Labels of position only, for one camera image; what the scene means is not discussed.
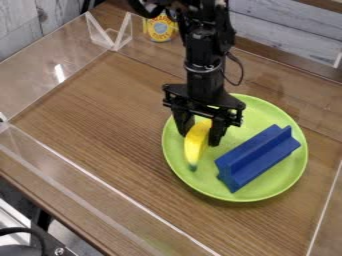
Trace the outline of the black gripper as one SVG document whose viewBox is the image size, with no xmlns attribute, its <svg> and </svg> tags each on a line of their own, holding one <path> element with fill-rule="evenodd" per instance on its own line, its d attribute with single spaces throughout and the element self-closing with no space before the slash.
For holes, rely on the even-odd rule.
<svg viewBox="0 0 342 256">
<path fill-rule="evenodd" d="M 195 124 L 195 116 L 212 120 L 208 145 L 220 143 L 230 126 L 241 126 L 246 104 L 225 89 L 222 69 L 210 73 L 190 72 L 184 84 L 164 84 L 163 105 L 172 111 L 178 132 L 186 136 Z"/>
</svg>

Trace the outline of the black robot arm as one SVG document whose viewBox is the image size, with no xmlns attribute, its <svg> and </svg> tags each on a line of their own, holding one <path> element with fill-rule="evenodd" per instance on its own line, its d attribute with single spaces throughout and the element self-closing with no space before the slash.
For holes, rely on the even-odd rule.
<svg viewBox="0 0 342 256">
<path fill-rule="evenodd" d="M 216 146 L 227 128 L 242 124 L 246 104 L 225 90 L 226 61 L 235 60 L 230 48 L 235 30 L 229 0 L 127 0 L 147 19 L 174 14 L 186 48 L 187 82 L 163 86 L 163 105 L 171 108 L 178 132 L 186 135 L 198 116 L 211 120 L 208 144 Z"/>
</svg>

